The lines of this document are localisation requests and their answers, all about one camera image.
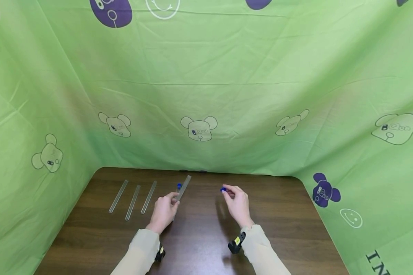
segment green fabric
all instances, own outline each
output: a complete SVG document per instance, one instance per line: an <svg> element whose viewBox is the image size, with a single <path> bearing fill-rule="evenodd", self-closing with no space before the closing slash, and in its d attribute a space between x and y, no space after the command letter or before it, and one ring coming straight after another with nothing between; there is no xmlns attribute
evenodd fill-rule
<svg viewBox="0 0 413 275"><path fill-rule="evenodd" d="M413 0L0 0L0 274L103 166L296 176L351 274L413 275Z"/></svg>

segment person's left hand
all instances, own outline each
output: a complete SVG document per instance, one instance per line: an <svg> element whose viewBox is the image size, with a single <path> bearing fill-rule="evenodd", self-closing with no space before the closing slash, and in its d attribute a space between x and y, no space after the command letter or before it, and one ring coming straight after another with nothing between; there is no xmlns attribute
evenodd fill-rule
<svg viewBox="0 0 413 275"><path fill-rule="evenodd" d="M146 229L149 229L157 234L161 234L165 228L171 223L174 216L176 215L177 208L180 202L176 202L176 197L178 193L171 192L165 197L160 197L154 203L154 211L151 215L151 220Z"/></svg>

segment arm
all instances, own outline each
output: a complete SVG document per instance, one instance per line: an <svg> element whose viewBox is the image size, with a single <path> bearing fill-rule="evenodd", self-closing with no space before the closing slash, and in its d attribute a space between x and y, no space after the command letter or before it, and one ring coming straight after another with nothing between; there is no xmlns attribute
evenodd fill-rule
<svg viewBox="0 0 413 275"><path fill-rule="evenodd" d="M146 274L154 263L159 244L159 234L149 229L139 229L111 275Z"/></svg>
<svg viewBox="0 0 413 275"><path fill-rule="evenodd" d="M242 243L245 256L257 275L291 275L271 247L260 225L244 228L246 238Z"/></svg>
<svg viewBox="0 0 413 275"><path fill-rule="evenodd" d="M222 191L229 213L236 220L246 238L242 243L245 256L248 258L257 275L291 275L271 247L260 225L255 225L249 213L249 199L238 186L223 185Z"/></svg>
<svg viewBox="0 0 413 275"><path fill-rule="evenodd" d="M171 223L180 204L173 199L177 195L172 192L157 200L149 225L136 233L111 275L145 275L150 270L159 250L159 236Z"/></svg>

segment wrist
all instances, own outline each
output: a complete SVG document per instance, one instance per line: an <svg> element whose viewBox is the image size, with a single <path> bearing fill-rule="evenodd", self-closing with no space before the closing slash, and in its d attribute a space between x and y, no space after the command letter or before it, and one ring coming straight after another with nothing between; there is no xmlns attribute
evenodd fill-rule
<svg viewBox="0 0 413 275"><path fill-rule="evenodd" d="M252 219L249 219L249 220L246 220L242 223L239 223L239 226L240 226L241 229L243 229L243 228L251 229L253 225L255 225L255 223L253 222Z"/></svg>
<svg viewBox="0 0 413 275"><path fill-rule="evenodd" d="M149 223L149 224L145 227L145 229L149 229L149 230L155 232L155 233L158 234L158 235L161 235L162 232L164 231L164 230L161 228L161 226L158 226L156 223Z"/></svg>

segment table surface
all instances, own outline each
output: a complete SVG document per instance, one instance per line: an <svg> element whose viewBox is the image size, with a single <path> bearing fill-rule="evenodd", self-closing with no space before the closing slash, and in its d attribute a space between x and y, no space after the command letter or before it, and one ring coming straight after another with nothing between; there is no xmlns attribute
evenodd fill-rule
<svg viewBox="0 0 413 275"><path fill-rule="evenodd" d="M166 257L150 275L253 275L241 251L227 248L239 234L220 193L222 184L238 185L248 195L250 212L262 226L279 258L293 275L348 275L303 184L292 177L185 171L102 168L84 190L37 275L108 275L128 249L136 231L151 217L154 202L192 179L174 223L161 235ZM124 180L129 183L114 212L108 213ZM142 206L154 180L158 184L145 214ZM125 215L141 185L132 216Z"/></svg>

